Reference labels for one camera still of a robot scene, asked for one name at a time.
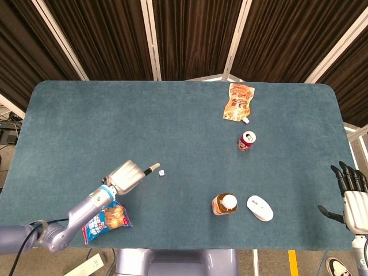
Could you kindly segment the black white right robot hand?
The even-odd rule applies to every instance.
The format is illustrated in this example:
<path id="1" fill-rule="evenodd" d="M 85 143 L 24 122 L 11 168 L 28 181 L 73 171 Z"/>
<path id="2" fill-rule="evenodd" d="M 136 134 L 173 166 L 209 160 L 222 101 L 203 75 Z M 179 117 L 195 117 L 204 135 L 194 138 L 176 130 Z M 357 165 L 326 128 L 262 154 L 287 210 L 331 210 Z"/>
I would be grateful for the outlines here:
<path id="1" fill-rule="evenodd" d="M 355 235 L 367 235 L 367 177 L 344 162 L 331 166 L 338 182 L 343 201 L 343 214 L 328 211 L 319 205 L 319 211 L 328 219 L 344 224 Z"/>

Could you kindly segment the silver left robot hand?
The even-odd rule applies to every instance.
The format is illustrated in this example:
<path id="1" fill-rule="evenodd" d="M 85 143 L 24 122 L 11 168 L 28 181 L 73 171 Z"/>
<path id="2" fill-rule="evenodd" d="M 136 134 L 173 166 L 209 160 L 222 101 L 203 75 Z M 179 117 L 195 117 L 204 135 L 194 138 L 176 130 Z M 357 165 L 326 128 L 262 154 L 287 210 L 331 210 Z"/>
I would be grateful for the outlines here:
<path id="1" fill-rule="evenodd" d="M 123 196 L 133 190 L 147 175 L 160 167 L 160 163 L 142 170 L 136 163 L 127 160 L 120 167 L 102 179 L 102 184 L 115 190 L 115 194 Z"/>

